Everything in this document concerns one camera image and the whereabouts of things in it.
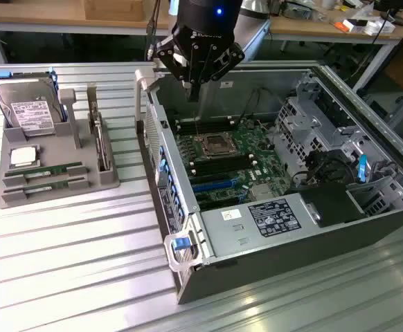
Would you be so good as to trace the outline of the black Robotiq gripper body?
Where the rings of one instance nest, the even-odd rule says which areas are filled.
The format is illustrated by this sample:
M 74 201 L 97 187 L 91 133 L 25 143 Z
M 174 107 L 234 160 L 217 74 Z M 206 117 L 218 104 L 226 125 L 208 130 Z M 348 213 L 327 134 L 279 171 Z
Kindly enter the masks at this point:
M 180 1 L 172 36 L 190 67 L 193 80 L 193 49 L 211 44 L 228 48 L 235 42 L 234 28 L 241 1 Z

